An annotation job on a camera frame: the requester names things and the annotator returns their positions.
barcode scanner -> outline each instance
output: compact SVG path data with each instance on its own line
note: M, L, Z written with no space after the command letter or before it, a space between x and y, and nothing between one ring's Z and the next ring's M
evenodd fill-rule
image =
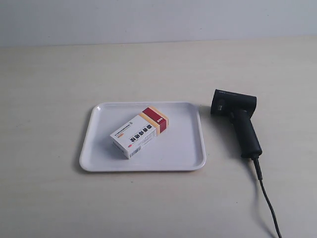
M253 160L263 195L274 220L276 232L278 237L281 238L282 235L278 228L273 207L267 197L262 182L263 178L259 164L259 156L262 154L262 149L250 120L256 106L257 98L254 96L216 89L211 103L211 114L229 117L230 122L233 124L242 152L241 157L251 158Z

white wall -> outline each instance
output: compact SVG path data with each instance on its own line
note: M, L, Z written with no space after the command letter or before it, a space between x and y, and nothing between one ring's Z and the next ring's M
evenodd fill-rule
M317 0L0 0L0 46L316 34Z

white tray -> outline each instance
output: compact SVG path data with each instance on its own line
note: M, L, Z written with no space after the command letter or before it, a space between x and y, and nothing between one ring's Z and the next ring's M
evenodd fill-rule
M169 117L169 127L128 160L109 135L151 105ZM192 171L205 162L198 108L187 102L99 104L92 111L80 155L81 167L89 172Z

table surface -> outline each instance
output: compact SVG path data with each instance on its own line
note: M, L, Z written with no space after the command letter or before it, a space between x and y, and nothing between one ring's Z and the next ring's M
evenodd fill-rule
M255 95L266 191L283 237L317 237L317 37L0 49L0 237L269 238L268 206L215 88ZM206 165L89 174L101 102L200 106Z

tray rim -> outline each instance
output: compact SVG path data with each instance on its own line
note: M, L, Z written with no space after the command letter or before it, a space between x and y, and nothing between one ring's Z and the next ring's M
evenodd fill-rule
M162 169L114 169L114 170L91 170L90 168L88 168L85 164L84 164L84 160L83 160L83 150L86 147L86 143L87 143L87 136L88 136L88 132L91 129L91 125L92 125L92 119L94 117L94 114L96 113L96 111L100 111L98 108L100 108L101 106L116 106L116 105L127 105L127 104L133 104L133 105L137 105L137 104L189 104L192 107L194 107L196 109L196 116L197 116L197 122L198 122L198 131L199 131L199 138L201 141L201 149L202 149L202 153L203 153L203 160L200 164L196 165L196 166L192 166L192 167L188 167L188 168L180 168L180 169L171 169L171 170L162 170ZM204 138L203 138L203 132L202 132L202 124L201 124L201 120L200 120L200 115L199 115L199 110L198 110L198 106L187 102L187 101L139 101L139 102L104 102L104 103L99 103L97 105L95 105L92 109L92 112L90 114L90 118L89 118L89 122L88 122L88 126L87 126L87 130L86 130L86 134L85 134L85 139L84 139L84 143L82 145L82 149L80 152L80 156L79 156L79 165L80 167L90 173L119 173L119 172L181 172L181 171L195 171L198 169L201 169L207 160L207 156L206 156L206 148L205 148L205 142L204 142Z

